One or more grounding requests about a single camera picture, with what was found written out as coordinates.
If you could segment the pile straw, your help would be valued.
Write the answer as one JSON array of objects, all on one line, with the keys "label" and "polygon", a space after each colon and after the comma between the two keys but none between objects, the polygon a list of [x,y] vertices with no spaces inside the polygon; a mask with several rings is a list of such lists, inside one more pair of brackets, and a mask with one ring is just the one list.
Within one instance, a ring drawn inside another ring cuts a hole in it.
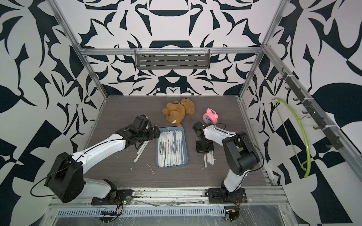
[{"label": "pile straw", "polygon": [[214,158],[214,152],[209,151],[209,153],[204,154],[204,167],[207,168],[208,164],[214,165],[215,158]]}]

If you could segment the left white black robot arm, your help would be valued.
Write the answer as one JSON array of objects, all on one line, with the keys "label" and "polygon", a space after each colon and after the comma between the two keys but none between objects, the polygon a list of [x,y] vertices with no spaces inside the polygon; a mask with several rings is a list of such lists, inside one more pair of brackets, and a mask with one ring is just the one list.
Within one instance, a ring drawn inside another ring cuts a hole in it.
[{"label": "left white black robot arm", "polygon": [[137,116],[132,124],[117,130],[98,144],[73,154],[59,154],[45,180],[45,186],[63,203],[78,197],[113,201],[117,196],[117,187],[107,179],[87,179],[85,173],[111,155],[159,136],[160,130],[145,115]]}]

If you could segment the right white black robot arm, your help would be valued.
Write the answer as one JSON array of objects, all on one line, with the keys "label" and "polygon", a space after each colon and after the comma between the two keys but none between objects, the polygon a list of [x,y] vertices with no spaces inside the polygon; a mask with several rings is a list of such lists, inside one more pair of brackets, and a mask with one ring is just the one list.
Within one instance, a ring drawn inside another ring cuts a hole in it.
[{"label": "right white black robot arm", "polygon": [[223,147],[229,172],[221,184],[221,194],[215,197],[229,198],[235,196],[241,189],[241,184],[247,173],[260,163],[256,146],[249,141],[244,132],[235,133],[218,128],[211,123],[197,122],[193,125],[197,137],[196,151],[210,153],[214,151],[214,143]]}]

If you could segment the blue plastic storage tray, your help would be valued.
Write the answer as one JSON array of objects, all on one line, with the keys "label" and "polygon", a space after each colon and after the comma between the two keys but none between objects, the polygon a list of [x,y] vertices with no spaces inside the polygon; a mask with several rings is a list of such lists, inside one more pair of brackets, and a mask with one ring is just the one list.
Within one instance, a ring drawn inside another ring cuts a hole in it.
[{"label": "blue plastic storage tray", "polygon": [[[182,167],[188,164],[188,153],[186,147],[186,138],[183,127],[168,127],[160,128],[160,133],[164,132],[163,142],[163,158],[162,168],[175,168]],[[168,167],[164,166],[165,163],[165,151],[166,151],[166,133],[170,132],[170,164]],[[156,165],[158,166],[158,139],[156,142]]]}]

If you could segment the pink alarm clock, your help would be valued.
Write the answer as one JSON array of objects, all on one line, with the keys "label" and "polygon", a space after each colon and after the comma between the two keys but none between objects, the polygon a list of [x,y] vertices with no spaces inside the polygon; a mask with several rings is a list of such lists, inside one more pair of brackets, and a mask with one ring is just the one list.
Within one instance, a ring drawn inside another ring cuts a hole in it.
[{"label": "pink alarm clock", "polygon": [[213,125],[216,125],[218,123],[218,118],[219,118],[218,114],[210,108],[208,108],[206,110],[206,113],[203,114],[204,123],[211,123]]}]

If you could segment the brown teddy bear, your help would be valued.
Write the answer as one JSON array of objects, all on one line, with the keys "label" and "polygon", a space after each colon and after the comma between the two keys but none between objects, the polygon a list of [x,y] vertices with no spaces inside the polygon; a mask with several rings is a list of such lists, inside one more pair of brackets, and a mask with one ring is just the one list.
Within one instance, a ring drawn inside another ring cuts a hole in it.
[{"label": "brown teddy bear", "polygon": [[162,113],[170,124],[182,127],[185,116],[195,114],[195,105],[190,99],[184,98],[181,102],[168,103]]}]

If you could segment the green plastic clothes hanger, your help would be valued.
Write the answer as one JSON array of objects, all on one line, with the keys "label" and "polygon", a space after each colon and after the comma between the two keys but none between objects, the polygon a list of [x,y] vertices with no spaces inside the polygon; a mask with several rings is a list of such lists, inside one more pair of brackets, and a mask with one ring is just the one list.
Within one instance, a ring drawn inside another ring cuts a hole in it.
[{"label": "green plastic clothes hanger", "polygon": [[[297,158],[299,166],[304,171],[304,178],[307,179],[309,177],[309,175],[310,175],[310,172],[311,172],[312,157],[311,157],[311,149],[310,149],[310,145],[309,145],[309,139],[308,139],[307,133],[306,133],[306,131],[304,129],[304,125],[302,123],[302,120],[299,118],[299,116],[296,113],[296,111],[294,110],[294,108],[291,105],[289,105],[284,99],[282,99],[282,98],[273,98],[272,101],[274,102],[275,110],[277,111],[277,114],[278,114],[278,116],[279,116],[279,118],[280,118],[280,120],[282,122],[282,126],[284,128],[284,131],[286,133],[288,141],[292,145],[292,149],[293,149],[293,151],[295,153],[295,156]],[[296,148],[294,147],[294,143],[292,142],[292,137],[291,137],[286,125],[285,125],[285,121],[283,120],[282,113],[279,110],[280,105],[284,105],[290,111],[290,113],[294,117],[294,119],[295,119],[295,121],[296,121],[296,123],[297,123],[297,125],[299,127],[300,134],[298,136],[299,136],[301,142],[304,145],[304,152],[305,152],[305,160],[304,161],[301,161],[298,154],[297,154]]]}]

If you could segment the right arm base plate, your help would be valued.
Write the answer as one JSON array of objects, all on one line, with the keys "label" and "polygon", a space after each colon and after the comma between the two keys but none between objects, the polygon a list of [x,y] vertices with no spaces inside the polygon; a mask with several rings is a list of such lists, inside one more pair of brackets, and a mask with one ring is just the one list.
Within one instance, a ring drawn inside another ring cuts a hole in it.
[{"label": "right arm base plate", "polygon": [[226,188],[209,188],[206,193],[210,203],[248,203],[247,195],[244,188],[239,188],[234,192],[228,192]]}]

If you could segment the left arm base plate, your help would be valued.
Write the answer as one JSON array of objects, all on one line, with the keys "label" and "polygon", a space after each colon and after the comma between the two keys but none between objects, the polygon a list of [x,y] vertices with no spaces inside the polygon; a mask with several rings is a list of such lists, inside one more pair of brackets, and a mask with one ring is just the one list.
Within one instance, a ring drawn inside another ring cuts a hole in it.
[{"label": "left arm base plate", "polygon": [[120,205],[128,203],[133,198],[132,189],[118,189],[111,190],[105,198],[100,199],[93,197],[91,205],[92,206],[101,206],[101,205]]}]

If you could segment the grey metal wall shelf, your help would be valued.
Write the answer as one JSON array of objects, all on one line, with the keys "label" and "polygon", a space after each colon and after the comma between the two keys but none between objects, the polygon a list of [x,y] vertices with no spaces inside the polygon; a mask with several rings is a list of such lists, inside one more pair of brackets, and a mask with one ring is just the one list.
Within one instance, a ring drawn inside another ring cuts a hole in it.
[{"label": "grey metal wall shelf", "polygon": [[135,65],[140,70],[207,69],[210,50],[206,48],[158,48],[134,51]]}]

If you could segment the grey wall hook rail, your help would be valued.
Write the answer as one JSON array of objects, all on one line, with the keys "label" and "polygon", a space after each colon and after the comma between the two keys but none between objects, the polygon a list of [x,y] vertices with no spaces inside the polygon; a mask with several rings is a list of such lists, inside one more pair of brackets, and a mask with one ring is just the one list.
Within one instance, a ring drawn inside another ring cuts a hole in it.
[{"label": "grey wall hook rail", "polygon": [[316,122],[317,125],[313,126],[313,129],[321,130],[324,133],[330,142],[330,144],[326,145],[327,148],[335,148],[336,150],[342,149],[344,145],[340,141],[340,136],[332,130],[333,126],[327,123],[326,117],[322,116],[321,110],[318,110],[314,98],[299,85],[295,75],[287,74],[284,72],[284,68],[282,68],[282,73],[280,80],[284,80],[287,83],[287,90],[292,90],[294,92],[296,95],[294,101],[299,102],[305,108],[305,111],[302,112],[304,115],[302,118],[312,118]]}]

